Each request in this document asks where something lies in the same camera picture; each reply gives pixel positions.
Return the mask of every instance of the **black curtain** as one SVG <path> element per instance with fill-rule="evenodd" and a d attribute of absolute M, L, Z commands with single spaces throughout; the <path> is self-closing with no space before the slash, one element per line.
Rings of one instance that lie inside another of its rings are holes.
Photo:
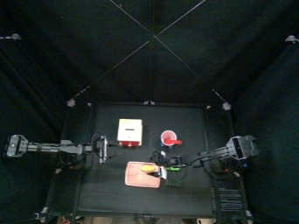
<path fill-rule="evenodd" d="M 222 103 L 214 88 L 233 103 L 298 27 L 297 0 L 206 1 L 186 17 L 201 1 L 114 2 L 0 2 L 67 99 L 91 85 L 81 100 Z M 170 51 L 154 35 L 181 17 L 159 35 Z"/>
<path fill-rule="evenodd" d="M 2 35 L 11 36 L 17 32 L 3 21 Z M 61 141 L 66 100 L 27 54 L 22 40 L 0 39 L 0 105 L 2 153 L 6 138 L 14 134 L 25 135 L 33 142 Z M 0 159 L 2 223 L 26 220 L 42 211 L 53 168 L 51 157 Z"/>
<path fill-rule="evenodd" d="M 246 176 L 262 223 L 298 223 L 299 45 L 290 43 L 235 104 L 239 135 L 257 137 L 261 155 Z"/>

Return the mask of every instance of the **black enclosure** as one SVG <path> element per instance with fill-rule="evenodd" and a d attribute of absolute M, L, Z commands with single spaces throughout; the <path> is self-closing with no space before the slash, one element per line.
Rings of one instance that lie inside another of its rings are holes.
<path fill-rule="evenodd" d="M 138 105 L 145 118 L 179 104 L 183 113 L 211 106 L 231 115 L 221 144 L 233 135 L 258 140 L 245 173 L 257 223 L 298 223 L 298 11 L 297 0 L 2 1 L 0 149 L 13 134 L 41 143 L 89 141 L 95 127 L 105 129 L 99 102 Z M 0 160 L 0 222 L 35 222 L 54 168 L 45 155 Z"/>
<path fill-rule="evenodd" d="M 210 217 L 211 177 L 203 169 L 189 168 L 170 173 L 170 179 L 179 179 L 182 187 L 167 186 L 166 181 L 158 189 L 126 185 L 126 168 L 130 161 L 149 162 L 154 151 L 166 151 L 170 156 L 197 155 L 217 149 L 226 144 L 233 135 L 230 113 L 219 107 L 207 110 L 205 107 L 138 106 L 97 104 L 94 115 L 79 126 L 74 126 L 79 115 L 90 115 L 90 108 L 79 106 L 69 116 L 63 138 L 74 142 L 85 137 L 90 122 L 90 133 L 106 133 L 109 139 L 118 139 L 119 118 L 143 120 L 143 144 L 134 149 L 109 148 L 111 158 L 99 164 L 94 156 L 93 168 L 82 181 L 79 196 L 79 214 L 151 214 L 154 216 Z M 183 145 L 171 149 L 161 146 L 161 135 L 165 129 L 175 131 Z"/>

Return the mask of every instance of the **red object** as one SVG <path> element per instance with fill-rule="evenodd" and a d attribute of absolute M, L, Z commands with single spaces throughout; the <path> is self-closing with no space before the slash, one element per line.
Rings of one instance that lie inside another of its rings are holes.
<path fill-rule="evenodd" d="M 121 144 L 125 146 L 138 146 L 141 142 L 121 141 Z"/>
<path fill-rule="evenodd" d="M 183 144 L 183 141 L 181 141 L 181 140 L 173 140 L 173 139 L 167 139 L 167 138 L 163 140 L 163 142 L 166 144 Z"/>
<path fill-rule="evenodd" d="M 182 144 L 183 141 L 177 140 L 177 134 L 171 130 L 166 130 L 162 134 L 162 142 L 166 146 Z"/>

